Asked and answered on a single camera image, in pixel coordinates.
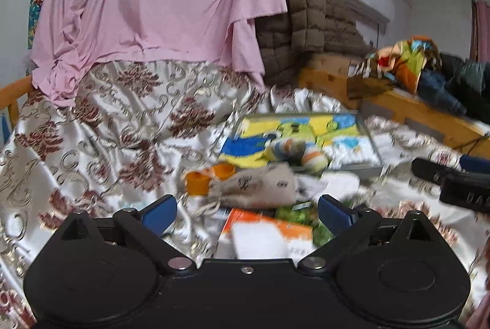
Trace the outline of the dark green black jacket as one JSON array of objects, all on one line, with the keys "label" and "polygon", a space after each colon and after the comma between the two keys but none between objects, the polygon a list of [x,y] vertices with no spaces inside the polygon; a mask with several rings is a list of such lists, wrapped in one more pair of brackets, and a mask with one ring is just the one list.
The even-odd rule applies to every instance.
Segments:
[{"label": "dark green black jacket", "polygon": [[466,116],[489,124],[489,63],[440,54],[448,92],[466,108]]}]

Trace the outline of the blue denim jeans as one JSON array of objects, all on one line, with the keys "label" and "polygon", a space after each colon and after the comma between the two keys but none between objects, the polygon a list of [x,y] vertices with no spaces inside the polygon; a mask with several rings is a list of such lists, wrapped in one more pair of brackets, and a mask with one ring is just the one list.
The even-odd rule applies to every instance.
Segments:
[{"label": "blue denim jeans", "polygon": [[463,117],[467,109],[446,89],[445,84],[445,77],[441,73],[424,69],[418,82],[418,96],[431,108]]}]

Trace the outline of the colourful patchwork blanket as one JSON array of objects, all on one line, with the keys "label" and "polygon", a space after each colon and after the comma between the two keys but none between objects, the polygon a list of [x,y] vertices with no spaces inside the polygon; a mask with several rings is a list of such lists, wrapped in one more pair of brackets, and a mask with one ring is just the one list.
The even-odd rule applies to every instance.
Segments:
[{"label": "colourful patchwork blanket", "polygon": [[425,69],[435,72],[442,69],[438,46],[422,35],[379,49],[368,56],[368,62],[375,65],[378,78],[393,78],[411,94],[417,93]]}]

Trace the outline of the floral satin bed cover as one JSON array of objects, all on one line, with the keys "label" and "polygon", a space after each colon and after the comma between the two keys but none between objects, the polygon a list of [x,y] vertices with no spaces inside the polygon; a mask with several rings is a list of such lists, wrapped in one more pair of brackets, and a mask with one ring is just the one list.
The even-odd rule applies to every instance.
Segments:
[{"label": "floral satin bed cover", "polygon": [[[71,211],[109,217],[174,194],[179,214],[167,240],[201,262],[214,255],[222,221],[190,217],[184,175],[214,164],[244,115],[341,111],[335,99],[306,89],[260,92],[247,77],[208,63],[100,64],[85,75],[71,108],[34,92],[1,150],[2,327],[34,324],[23,278]],[[456,166],[459,151],[383,117],[369,117],[366,125],[383,173],[344,200],[386,214],[424,211],[469,271],[472,293],[464,322],[486,328],[489,218],[442,204],[439,188],[409,170],[416,157]]]}]

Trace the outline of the green leafy plush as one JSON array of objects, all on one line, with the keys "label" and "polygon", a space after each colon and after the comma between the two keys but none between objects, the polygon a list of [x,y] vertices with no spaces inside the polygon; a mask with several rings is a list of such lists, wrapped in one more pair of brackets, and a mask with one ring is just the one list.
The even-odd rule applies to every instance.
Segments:
[{"label": "green leafy plush", "polygon": [[318,208],[312,202],[302,202],[276,209],[275,218],[289,223],[306,225],[312,228],[313,244],[321,247],[335,235],[319,219]]}]

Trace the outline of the beige linen drawstring pouch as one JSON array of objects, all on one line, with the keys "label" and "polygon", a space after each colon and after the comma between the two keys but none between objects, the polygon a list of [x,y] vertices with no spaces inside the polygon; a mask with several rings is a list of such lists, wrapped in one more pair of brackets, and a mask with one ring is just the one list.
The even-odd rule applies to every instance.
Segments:
[{"label": "beige linen drawstring pouch", "polygon": [[287,163],[241,170],[226,180],[212,180],[204,205],[193,217],[213,215],[221,207],[245,210],[274,209],[296,202],[296,179]]}]

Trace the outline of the brown printed garment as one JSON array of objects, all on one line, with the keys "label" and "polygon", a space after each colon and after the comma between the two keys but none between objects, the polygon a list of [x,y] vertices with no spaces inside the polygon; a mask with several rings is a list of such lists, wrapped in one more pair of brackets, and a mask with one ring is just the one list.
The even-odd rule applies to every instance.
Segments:
[{"label": "brown printed garment", "polygon": [[356,65],[350,65],[346,80],[349,99],[374,97],[394,88],[394,82],[385,77],[375,58],[367,58]]}]

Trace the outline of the pink curtain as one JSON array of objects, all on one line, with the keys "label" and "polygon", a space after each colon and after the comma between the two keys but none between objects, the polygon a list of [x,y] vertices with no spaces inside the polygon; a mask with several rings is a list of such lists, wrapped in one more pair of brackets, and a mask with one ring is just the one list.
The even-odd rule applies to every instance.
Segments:
[{"label": "pink curtain", "polygon": [[489,62],[490,58],[490,7],[483,0],[472,0],[472,33],[470,58]]}]

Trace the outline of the orange plastic cup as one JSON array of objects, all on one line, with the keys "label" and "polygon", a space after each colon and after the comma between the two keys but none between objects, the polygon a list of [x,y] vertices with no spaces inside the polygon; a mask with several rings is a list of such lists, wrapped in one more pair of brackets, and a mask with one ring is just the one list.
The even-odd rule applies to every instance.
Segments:
[{"label": "orange plastic cup", "polygon": [[214,180],[224,181],[235,174],[236,167],[226,162],[204,168],[202,171],[189,171],[184,176],[184,189],[190,196],[206,196]]}]

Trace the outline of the white small sock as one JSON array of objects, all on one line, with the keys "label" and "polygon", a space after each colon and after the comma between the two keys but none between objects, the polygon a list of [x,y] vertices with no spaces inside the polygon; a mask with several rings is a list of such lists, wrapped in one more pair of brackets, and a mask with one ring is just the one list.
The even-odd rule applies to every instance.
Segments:
[{"label": "white small sock", "polygon": [[296,200],[311,201],[315,204],[321,196],[329,195],[338,200],[344,200],[359,191],[360,179],[355,174],[345,171],[323,173],[320,177],[295,175]]}]

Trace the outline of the colourful left wall sticker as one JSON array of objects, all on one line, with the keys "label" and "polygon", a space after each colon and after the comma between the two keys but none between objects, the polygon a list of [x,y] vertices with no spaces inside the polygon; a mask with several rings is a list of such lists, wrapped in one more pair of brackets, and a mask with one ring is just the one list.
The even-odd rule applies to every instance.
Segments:
[{"label": "colourful left wall sticker", "polygon": [[28,11],[27,49],[31,49],[40,17],[43,0],[30,0]]}]

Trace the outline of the striped pastel sock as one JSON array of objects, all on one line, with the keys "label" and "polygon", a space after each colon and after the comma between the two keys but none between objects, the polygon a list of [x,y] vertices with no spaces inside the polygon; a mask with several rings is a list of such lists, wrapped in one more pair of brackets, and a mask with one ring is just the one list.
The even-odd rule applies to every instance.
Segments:
[{"label": "striped pastel sock", "polygon": [[269,161],[285,161],[303,167],[307,171],[324,171],[329,160],[312,142],[298,138],[279,138],[271,141],[264,151]]}]

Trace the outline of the wooden bed frame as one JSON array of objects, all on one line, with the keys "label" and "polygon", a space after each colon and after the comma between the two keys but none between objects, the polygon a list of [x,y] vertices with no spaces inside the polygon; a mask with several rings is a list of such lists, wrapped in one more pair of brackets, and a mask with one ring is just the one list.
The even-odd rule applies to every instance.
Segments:
[{"label": "wooden bed frame", "polygon": [[348,108],[364,117],[379,116],[405,124],[428,134],[446,146],[475,157],[489,158],[489,131],[465,118],[432,109],[399,89],[374,97],[350,101],[345,94],[345,79],[317,69],[304,69],[300,84],[317,92],[339,97]]}]

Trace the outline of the brown quilted jacket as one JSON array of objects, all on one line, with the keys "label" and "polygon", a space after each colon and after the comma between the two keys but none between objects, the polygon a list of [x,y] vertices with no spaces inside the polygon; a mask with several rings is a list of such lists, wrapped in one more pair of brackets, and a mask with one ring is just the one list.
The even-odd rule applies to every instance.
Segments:
[{"label": "brown quilted jacket", "polygon": [[363,58],[371,50],[344,0],[286,1],[286,13],[255,19],[267,86],[295,87],[312,55]]}]

